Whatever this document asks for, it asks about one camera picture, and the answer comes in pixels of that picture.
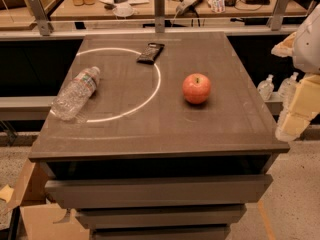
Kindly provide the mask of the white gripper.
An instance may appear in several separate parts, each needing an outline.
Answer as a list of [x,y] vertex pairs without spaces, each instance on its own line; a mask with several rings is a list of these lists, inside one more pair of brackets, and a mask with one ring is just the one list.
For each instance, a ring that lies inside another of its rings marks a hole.
[[293,57],[294,66],[306,74],[283,103],[275,136],[290,142],[300,137],[310,122],[320,113],[320,4],[299,26],[276,44],[271,53],[278,57]]

